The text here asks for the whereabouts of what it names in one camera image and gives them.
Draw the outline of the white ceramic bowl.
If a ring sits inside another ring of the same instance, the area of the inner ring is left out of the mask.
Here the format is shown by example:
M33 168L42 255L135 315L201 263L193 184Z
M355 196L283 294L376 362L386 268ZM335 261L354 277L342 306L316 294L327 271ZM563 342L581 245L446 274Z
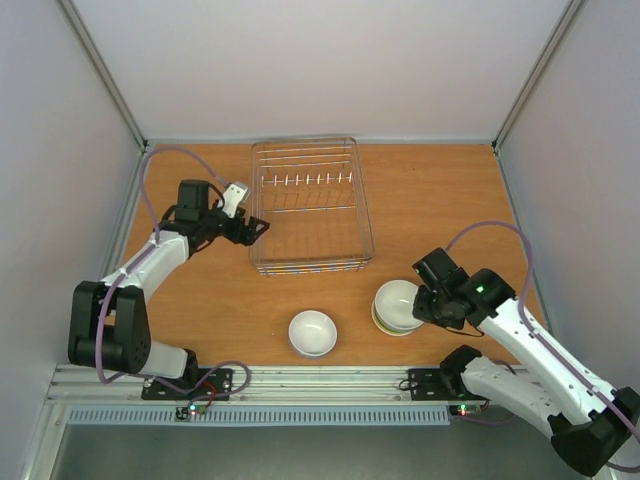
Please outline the white ceramic bowl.
M406 280L391 280L383 284L376 292L373 301L396 302L406 300L409 302L411 313L418 291L418 286Z

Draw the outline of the green white bowl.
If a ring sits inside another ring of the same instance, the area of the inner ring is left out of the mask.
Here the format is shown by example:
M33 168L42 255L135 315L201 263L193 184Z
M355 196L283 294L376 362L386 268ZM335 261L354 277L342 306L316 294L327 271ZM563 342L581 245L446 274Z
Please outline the green white bowl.
M381 331L395 337L407 336L424 325L422 321L413 317L409 302L406 300L373 301L371 316L374 324Z

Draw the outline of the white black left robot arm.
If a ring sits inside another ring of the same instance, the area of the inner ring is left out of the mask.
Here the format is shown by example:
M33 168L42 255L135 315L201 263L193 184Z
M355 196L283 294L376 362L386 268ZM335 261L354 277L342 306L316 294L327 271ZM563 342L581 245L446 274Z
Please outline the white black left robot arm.
M117 375L164 377L177 397L195 395L200 371L188 364L186 349L152 339L147 303L174 270L217 238L251 246L268 230L268 222L247 215L249 195L242 183L219 189L207 181L182 181L176 203L128 262L99 281L76 286L69 361Z

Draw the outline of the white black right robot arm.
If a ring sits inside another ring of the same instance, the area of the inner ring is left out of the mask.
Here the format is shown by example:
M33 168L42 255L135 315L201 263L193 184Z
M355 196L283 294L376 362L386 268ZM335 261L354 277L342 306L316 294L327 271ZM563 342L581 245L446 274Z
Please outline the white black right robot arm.
M442 248L413 265L421 280L413 316L442 329L470 325L508 350L534 377L529 383L479 350L462 345L439 366L444 390L496 402L535 427L574 471L592 477L639 436L639 394L616 388L566 350L497 273L468 275Z

